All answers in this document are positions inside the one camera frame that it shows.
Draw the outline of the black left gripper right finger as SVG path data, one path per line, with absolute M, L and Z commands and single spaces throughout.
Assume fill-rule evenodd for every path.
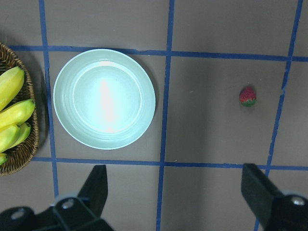
M 274 202 L 284 194 L 269 180 L 255 164 L 244 164 L 241 193 L 262 226 L 271 221 Z

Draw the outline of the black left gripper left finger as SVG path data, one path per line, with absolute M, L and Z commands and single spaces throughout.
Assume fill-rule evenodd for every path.
M 95 165 L 77 194 L 78 198 L 100 217 L 107 200 L 106 165 Z

